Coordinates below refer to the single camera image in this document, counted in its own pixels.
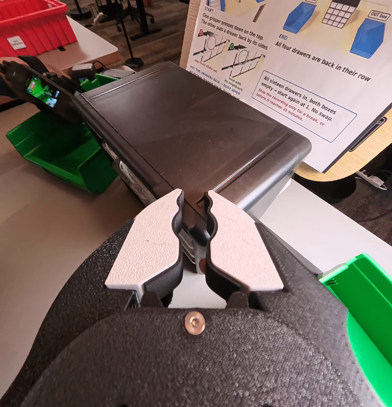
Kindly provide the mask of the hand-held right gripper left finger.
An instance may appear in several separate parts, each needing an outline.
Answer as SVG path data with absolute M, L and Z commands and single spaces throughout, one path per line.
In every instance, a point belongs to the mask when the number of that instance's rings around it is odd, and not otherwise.
M 184 192 L 175 189 L 134 219 L 106 278 L 109 289 L 173 290 L 183 276 L 182 227 Z

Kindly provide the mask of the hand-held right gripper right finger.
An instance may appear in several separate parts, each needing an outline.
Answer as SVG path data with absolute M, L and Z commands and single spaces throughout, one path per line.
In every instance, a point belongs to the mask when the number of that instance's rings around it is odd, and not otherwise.
M 284 284 L 260 235 L 244 210 L 210 190 L 205 193 L 206 282 L 214 292 L 273 292 Z

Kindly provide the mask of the green plastic bin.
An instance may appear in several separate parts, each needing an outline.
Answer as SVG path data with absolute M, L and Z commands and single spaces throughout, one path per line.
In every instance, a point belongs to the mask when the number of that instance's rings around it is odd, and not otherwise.
M 392 406 L 392 277 L 362 253 L 318 279 L 346 306 L 356 360 L 382 406 Z
M 103 193 L 118 176 L 83 122 L 71 125 L 40 110 L 6 137 L 24 159 L 91 194 Z

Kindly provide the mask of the black drawer cabinet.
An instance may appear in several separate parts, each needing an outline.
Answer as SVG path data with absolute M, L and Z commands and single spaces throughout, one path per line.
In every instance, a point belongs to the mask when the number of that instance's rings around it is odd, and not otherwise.
M 206 255 L 204 194 L 259 221 L 310 141 L 171 62 L 74 97 L 75 109 L 157 199 L 184 191 L 182 228 Z

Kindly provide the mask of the person's left forearm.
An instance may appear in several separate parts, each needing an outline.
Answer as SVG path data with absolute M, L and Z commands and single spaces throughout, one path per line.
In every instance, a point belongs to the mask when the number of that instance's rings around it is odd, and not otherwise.
M 5 82 L 1 75 L 0 75 L 0 96 L 16 99 L 16 95 L 13 93 L 13 91 L 10 89 L 10 87 L 8 86 L 8 84 Z

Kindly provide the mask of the black battery charger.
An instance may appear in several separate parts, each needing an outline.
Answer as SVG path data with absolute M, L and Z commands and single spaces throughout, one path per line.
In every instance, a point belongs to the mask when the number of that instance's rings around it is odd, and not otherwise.
M 72 66 L 72 77 L 77 84 L 81 84 L 86 80 L 95 80 L 97 69 L 92 63 L 74 64 Z

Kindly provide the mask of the wood edged side table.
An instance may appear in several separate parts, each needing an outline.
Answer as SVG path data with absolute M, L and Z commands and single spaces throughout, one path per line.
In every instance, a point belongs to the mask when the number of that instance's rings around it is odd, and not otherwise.
M 121 62 L 122 57 L 116 46 L 70 17 L 67 19 L 77 41 L 65 45 L 63 50 L 57 48 L 37 56 L 51 72 L 69 76 L 76 64 L 95 62 L 97 67 L 102 64 L 113 67 Z

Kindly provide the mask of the large red ribbed bin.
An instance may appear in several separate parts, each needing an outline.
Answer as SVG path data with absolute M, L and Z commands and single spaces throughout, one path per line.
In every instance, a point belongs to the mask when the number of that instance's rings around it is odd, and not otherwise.
M 0 57 L 37 56 L 77 41 L 57 0 L 0 1 Z

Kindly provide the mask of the black power adapter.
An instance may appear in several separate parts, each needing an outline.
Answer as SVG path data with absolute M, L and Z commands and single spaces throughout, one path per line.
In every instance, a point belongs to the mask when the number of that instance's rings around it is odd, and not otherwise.
M 121 67 L 119 67 L 119 69 L 107 68 L 107 69 L 104 69 L 102 72 L 100 72 L 100 74 L 103 76 L 115 78 L 115 79 L 122 79 L 122 78 L 128 77 L 135 73 L 136 72 L 134 70 L 130 69 L 127 66 L 121 66 Z

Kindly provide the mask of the black swivel chair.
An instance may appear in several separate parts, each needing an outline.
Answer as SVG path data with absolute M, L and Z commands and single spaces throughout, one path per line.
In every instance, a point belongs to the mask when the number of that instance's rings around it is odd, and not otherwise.
M 98 11 L 105 15 L 104 21 L 107 22 L 114 20 L 119 32 L 124 28 L 123 23 L 127 17 L 130 17 L 132 21 L 136 21 L 139 24 L 139 33 L 129 37 L 132 41 L 136 41 L 154 33 L 159 33 L 162 30 L 162 28 L 149 28 L 147 17 L 150 17 L 151 24 L 154 23 L 154 17 L 152 14 L 145 11 L 144 2 L 142 0 L 136 1 L 137 7 L 133 7 L 129 0 L 127 1 L 126 7 L 124 7 L 123 1 L 119 0 L 99 0 L 96 1 L 96 3 Z

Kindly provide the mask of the white power strip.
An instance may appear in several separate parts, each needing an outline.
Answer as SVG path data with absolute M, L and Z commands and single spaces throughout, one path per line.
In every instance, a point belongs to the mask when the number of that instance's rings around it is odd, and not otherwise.
M 388 189 L 385 182 L 381 178 L 364 169 L 357 171 L 355 175 L 357 179 L 362 179 L 377 189 L 383 191 L 386 191 Z

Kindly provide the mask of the wooden poster board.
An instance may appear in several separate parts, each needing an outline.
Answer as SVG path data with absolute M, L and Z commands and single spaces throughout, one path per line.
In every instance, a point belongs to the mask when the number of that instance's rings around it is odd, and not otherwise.
M 187 68 L 193 33 L 199 12 L 200 0 L 190 0 L 187 14 L 187 22 L 184 32 L 180 67 Z M 326 172 L 321 173 L 306 163 L 302 163 L 295 169 L 299 176 L 312 181 L 335 181 L 354 174 L 364 168 L 378 154 L 392 144 L 392 106 L 383 113 L 387 118 L 385 124 L 375 130 L 367 139 L 352 152 L 346 152 Z

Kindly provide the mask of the printed instruction poster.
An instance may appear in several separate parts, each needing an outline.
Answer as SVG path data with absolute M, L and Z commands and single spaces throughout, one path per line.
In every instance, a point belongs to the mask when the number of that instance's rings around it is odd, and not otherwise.
M 392 108 L 392 1 L 190 1 L 188 71 L 311 142 L 326 172 Z

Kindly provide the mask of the black board bracket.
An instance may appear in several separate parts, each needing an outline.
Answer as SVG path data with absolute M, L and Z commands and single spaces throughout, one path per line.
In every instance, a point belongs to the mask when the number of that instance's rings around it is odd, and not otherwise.
M 356 148 L 361 145 L 366 139 L 368 139 L 377 129 L 379 129 L 387 121 L 386 116 L 382 116 L 380 119 L 375 121 L 373 125 L 364 134 L 359 136 L 350 146 L 348 152 L 353 152 Z

